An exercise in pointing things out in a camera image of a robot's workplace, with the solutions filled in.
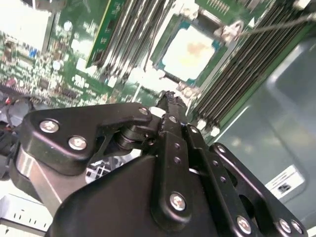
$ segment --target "silver screw head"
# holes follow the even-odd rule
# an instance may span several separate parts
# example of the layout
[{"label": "silver screw head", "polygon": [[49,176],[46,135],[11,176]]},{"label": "silver screw head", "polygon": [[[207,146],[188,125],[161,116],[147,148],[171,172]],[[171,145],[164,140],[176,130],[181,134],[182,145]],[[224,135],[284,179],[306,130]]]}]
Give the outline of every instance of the silver screw head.
[{"label": "silver screw head", "polygon": [[184,198],[176,193],[171,194],[170,203],[177,211],[183,211],[186,208],[186,202],[184,201]]},{"label": "silver screw head", "polygon": [[217,148],[219,149],[221,153],[225,153],[225,148],[222,147],[221,145],[218,145]]},{"label": "silver screw head", "polygon": [[192,132],[194,132],[194,133],[198,133],[198,130],[197,130],[195,127],[192,127],[192,126],[191,126],[191,130],[192,130]]},{"label": "silver screw head", "polygon": [[82,137],[72,137],[68,141],[69,146],[77,151],[82,151],[87,147],[87,142]]},{"label": "silver screw head", "polygon": [[177,119],[174,116],[169,116],[171,122],[177,123]]},{"label": "silver screw head", "polygon": [[148,115],[148,111],[145,108],[139,108],[139,112],[141,112],[143,115]]},{"label": "silver screw head", "polygon": [[290,225],[286,221],[284,221],[283,219],[280,219],[279,223],[285,232],[291,233]]},{"label": "silver screw head", "polygon": [[295,221],[291,221],[291,223],[292,223],[292,226],[294,227],[294,229],[296,229],[298,233],[300,233],[300,234],[303,233],[303,230],[301,229],[299,224],[297,224]]},{"label": "silver screw head", "polygon": [[56,122],[51,121],[51,120],[45,120],[41,122],[39,124],[39,127],[43,132],[47,132],[47,133],[54,133],[54,132],[57,132],[59,129],[59,125]]},{"label": "silver screw head", "polygon": [[251,234],[251,226],[245,218],[243,218],[242,216],[237,217],[237,224],[242,232],[247,235]]}]

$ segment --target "barcode label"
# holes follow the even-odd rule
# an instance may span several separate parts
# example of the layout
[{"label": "barcode label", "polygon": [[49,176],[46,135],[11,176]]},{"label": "barcode label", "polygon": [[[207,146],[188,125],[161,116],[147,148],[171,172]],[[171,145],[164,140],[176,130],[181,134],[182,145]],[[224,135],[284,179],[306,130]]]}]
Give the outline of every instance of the barcode label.
[{"label": "barcode label", "polygon": [[305,179],[301,173],[294,165],[291,165],[273,180],[268,182],[266,188],[276,196],[277,199],[280,199],[304,182]]}]

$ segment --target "gray metal panel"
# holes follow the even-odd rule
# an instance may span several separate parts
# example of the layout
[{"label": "gray metal panel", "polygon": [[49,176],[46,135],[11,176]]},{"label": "gray metal panel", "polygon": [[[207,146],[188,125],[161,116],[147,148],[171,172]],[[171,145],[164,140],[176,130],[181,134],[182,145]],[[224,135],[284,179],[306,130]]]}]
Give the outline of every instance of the gray metal panel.
[{"label": "gray metal panel", "polygon": [[228,123],[223,143],[266,184],[295,165],[305,182],[280,200],[316,226],[316,47],[299,44]]}]

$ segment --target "wire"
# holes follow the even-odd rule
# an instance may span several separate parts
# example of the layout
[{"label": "wire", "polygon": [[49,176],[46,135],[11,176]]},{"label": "wire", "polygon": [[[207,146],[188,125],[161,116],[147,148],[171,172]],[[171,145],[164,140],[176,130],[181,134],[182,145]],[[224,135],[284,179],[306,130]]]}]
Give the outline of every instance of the wire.
[{"label": "wire", "polygon": [[33,103],[30,101],[31,98],[32,96],[30,95],[17,96],[17,97],[12,97],[12,98],[8,97],[9,103],[5,105],[4,110],[5,110],[6,120],[9,124],[9,127],[12,129],[12,131],[17,131],[20,126],[15,127],[13,125],[12,116],[9,113],[11,106],[14,105],[17,101],[25,101],[28,104],[28,107],[29,107],[28,113],[29,113],[35,109]]},{"label": "wire", "polygon": [[257,33],[263,33],[263,32],[271,31],[271,30],[289,28],[292,26],[302,24],[304,22],[315,21],[316,20],[315,17],[316,17],[316,14],[312,13],[312,14],[309,14],[306,16],[302,16],[294,21],[285,22],[285,23],[281,23],[281,24],[277,24],[277,25],[266,26],[266,27],[258,28],[258,29],[252,30],[252,31],[245,31],[245,32],[242,32],[239,35],[239,37],[249,36],[249,35],[253,35],[253,34],[257,34]]}]

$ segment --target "motherboard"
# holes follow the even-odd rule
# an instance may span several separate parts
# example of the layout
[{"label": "motherboard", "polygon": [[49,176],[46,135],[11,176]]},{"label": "motherboard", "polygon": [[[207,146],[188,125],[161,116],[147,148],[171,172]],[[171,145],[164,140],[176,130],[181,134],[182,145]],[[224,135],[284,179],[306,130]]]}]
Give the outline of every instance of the motherboard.
[{"label": "motherboard", "polygon": [[[217,126],[222,126],[238,101],[268,75],[256,71],[256,77],[242,79],[242,70],[249,75],[255,65],[266,60],[255,63],[249,58],[244,62],[247,56],[263,55],[262,49],[270,48],[277,53],[273,57],[267,54],[269,64],[263,69],[277,66],[280,57],[310,29],[310,25],[301,24],[290,28],[291,33],[270,30],[251,35],[256,29],[304,15],[302,9],[293,7],[293,1],[32,3],[0,2],[0,91],[30,95],[38,103],[61,108],[131,101],[153,106],[162,90],[172,90],[189,105],[192,119],[202,118]],[[276,33],[287,36],[279,51],[273,49],[276,42],[265,40],[277,39]],[[239,73],[230,73],[231,68]],[[245,86],[238,93],[225,84],[239,78],[238,83]],[[217,88],[229,90],[219,93]],[[211,93],[225,101],[225,106],[214,106],[221,104]],[[228,99],[222,95],[231,94],[236,96],[226,103]]]}]

